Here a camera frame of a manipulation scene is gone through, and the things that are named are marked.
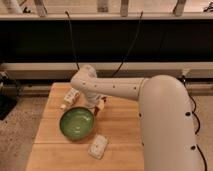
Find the black panel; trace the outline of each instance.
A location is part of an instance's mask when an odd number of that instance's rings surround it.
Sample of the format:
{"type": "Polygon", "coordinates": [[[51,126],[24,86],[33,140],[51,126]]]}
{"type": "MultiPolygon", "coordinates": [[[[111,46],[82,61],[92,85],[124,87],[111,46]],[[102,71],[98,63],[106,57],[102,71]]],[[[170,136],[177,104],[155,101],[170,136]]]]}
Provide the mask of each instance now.
{"type": "MultiPolygon", "coordinates": [[[[72,21],[80,62],[119,62],[138,21],[72,21]]],[[[213,61],[213,20],[143,20],[127,61],[213,61]]],[[[4,62],[73,62],[68,21],[0,21],[4,62]]]]}

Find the wooden table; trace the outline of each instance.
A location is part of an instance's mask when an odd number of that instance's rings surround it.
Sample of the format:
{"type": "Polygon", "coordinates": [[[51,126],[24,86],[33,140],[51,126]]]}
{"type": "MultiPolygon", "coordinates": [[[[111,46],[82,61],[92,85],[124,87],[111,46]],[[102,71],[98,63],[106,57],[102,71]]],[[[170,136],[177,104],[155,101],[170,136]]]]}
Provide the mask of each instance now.
{"type": "MultiPolygon", "coordinates": [[[[47,101],[26,171],[143,171],[138,104],[108,97],[98,114],[98,133],[109,139],[101,160],[87,150],[92,139],[73,143],[59,130],[60,110],[69,83],[54,83],[47,101]]],[[[76,105],[83,104],[80,97],[76,105]]]]}

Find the floor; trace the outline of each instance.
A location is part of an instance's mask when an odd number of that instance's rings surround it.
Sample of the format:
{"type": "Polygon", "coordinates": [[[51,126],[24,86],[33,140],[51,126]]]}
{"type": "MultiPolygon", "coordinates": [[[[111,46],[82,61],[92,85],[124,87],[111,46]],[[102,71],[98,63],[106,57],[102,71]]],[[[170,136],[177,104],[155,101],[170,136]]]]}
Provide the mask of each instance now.
{"type": "Polygon", "coordinates": [[[22,97],[0,121],[0,170],[24,171],[47,97],[22,97]]]}
{"type": "MultiPolygon", "coordinates": [[[[194,98],[201,121],[198,144],[206,156],[208,171],[213,171],[213,96],[194,98]]],[[[6,120],[0,121],[1,171],[25,170],[46,101],[47,97],[23,97],[6,120]]]]}

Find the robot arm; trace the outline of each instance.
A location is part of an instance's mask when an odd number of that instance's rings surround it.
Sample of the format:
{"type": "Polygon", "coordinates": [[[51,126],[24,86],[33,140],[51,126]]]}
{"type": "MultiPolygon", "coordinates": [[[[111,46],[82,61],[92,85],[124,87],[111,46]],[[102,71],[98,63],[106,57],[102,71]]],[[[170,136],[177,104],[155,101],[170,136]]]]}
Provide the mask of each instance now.
{"type": "Polygon", "coordinates": [[[177,79],[163,75],[102,79],[87,65],[71,84],[84,93],[138,101],[145,171],[200,171],[189,96],[177,79]]]}
{"type": "Polygon", "coordinates": [[[72,78],[71,84],[82,92],[96,92],[138,101],[144,78],[97,78],[90,65],[84,65],[72,78]]]}

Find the black cable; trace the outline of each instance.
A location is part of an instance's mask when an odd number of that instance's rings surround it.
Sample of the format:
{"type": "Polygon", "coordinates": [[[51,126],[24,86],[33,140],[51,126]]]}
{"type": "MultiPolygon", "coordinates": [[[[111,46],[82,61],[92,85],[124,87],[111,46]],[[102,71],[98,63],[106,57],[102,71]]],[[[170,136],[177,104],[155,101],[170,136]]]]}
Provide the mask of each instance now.
{"type": "MultiPolygon", "coordinates": [[[[182,83],[186,87],[186,77],[185,76],[182,76],[182,83]]],[[[194,100],[194,98],[190,94],[189,94],[189,97],[190,97],[190,99],[192,100],[192,102],[194,104],[194,109],[192,109],[192,114],[194,115],[195,119],[197,120],[197,124],[198,124],[198,127],[197,127],[197,129],[195,131],[195,134],[197,135],[199,133],[199,131],[200,131],[200,128],[201,128],[200,119],[199,119],[199,117],[196,114],[197,103],[196,103],[196,101],[194,100]]]]}
{"type": "Polygon", "coordinates": [[[27,2],[27,0],[23,0],[23,1],[19,4],[19,6],[22,6],[25,2],[27,2]]]}
{"type": "Polygon", "coordinates": [[[136,40],[138,39],[138,35],[140,33],[140,27],[141,27],[141,20],[142,20],[142,16],[143,16],[143,11],[141,11],[141,14],[140,14],[140,18],[139,18],[139,21],[138,21],[138,27],[137,27],[137,31],[135,33],[135,37],[134,39],[132,40],[132,43],[130,44],[130,47],[125,55],[125,57],[123,58],[123,60],[121,61],[121,64],[119,65],[118,69],[115,70],[115,72],[111,75],[111,77],[114,77],[121,69],[121,67],[123,66],[124,62],[126,61],[126,59],[129,57],[129,54],[131,53],[132,49],[134,48],[135,46],[135,42],[136,40]]]}
{"type": "Polygon", "coordinates": [[[207,165],[206,158],[205,158],[205,156],[204,156],[202,150],[200,149],[199,145],[197,145],[197,149],[198,149],[198,151],[200,152],[200,155],[201,155],[201,157],[202,157],[202,159],[203,159],[204,171],[208,171],[208,165],[207,165]]]}
{"type": "MultiPolygon", "coordinates": [[[[186,87],[186,77],[185,76],[182,76],[182,83],[183,85],[186,87]]],[[[198,132],[200,131],[200,127],[201,127],[201,123],[200,123],[200,119],[199,117],[197,116],[197,114],[195,113],[196,109],[197,109],[197,103],[195,101],[195,99],[189,94],[189,97],[190,99],[192,100],[192,102],[194,103],[194,109],[192,110],[192,114],[194,115],[194,117],[196,118],[197,120],[197,123],[198,123],[198,128],[196,129],[195,131],[195,134],[197,135],[198,132]]],[[[204,163],[204,171],[208,171],[208,165],[207,165],[207,161],[206,161],[206,158],[202,152],[202,150],[200,149],[199,145],[197,145],[197,148],[198,148],[198,151],[203,159],[203,163],[204,163]]]]}
{"type": "Polygon", "coordinates": [[[70,18],[70,14],[69,14],[68,11],[65,11],[65,14],[67,14],[68,21],[69,21],[70,39],[71,39],[71,43],[72,43],[72,52],[73,52],[73,56],[74,56],[74,58],[75,58],[76,66],[77,66],[77,68],[78,68],[78,70],[79,70],[80,67],[79,67],[79,64],[78,64],[78,60],[77,60],[77,56],[76,56],[76,51],[75,51],[75,44],[74,44],[74,36],[73,36],[73,29],[72,29],[71,18],[70,18]]]}

